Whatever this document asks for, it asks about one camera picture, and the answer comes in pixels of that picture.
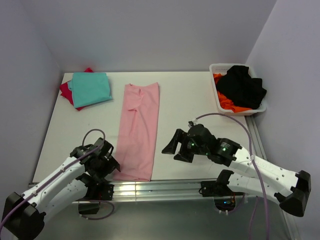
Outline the pink t shirt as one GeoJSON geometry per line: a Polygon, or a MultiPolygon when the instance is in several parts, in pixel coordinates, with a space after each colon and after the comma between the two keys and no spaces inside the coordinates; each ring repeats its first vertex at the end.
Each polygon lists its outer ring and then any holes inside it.
{"type": "Polygon", "coordinates": [[[160,89],[157,82],[147,86],[125,85],[115,152],[120,171],[113,174],[113,180],[151,180],[159,107],[160,89]]]}

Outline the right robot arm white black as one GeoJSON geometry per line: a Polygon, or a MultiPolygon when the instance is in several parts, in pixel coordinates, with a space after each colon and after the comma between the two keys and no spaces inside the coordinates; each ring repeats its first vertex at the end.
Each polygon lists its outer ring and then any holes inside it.
{"type": "Polygon", "coordinates": [[[284,169],[250,152],[228,138],[216,138],[202,124],[185,132],[177,129],[161,151],[173,155],[174,160],[192,163],[194,156],[206,156],[226,168],[217,179],[202,181],[203,197],[226,197],[246,193],[266,198],[286,213],[303,217],[311,193],[311,175],[284,169]]]}

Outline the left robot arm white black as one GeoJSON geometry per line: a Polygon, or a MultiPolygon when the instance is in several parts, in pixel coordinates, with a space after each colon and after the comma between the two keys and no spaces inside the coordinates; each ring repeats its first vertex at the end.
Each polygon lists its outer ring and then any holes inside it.
{"type": "Polygon", "coordinates": [[[76,147],[44,180],[7,197],[0,227],[19,240],[33,240],[49,219],[75,201],[109,203],[114,185],[106,176],[120,170],[113,150],[101,137],[94,144],[76,147]]]}

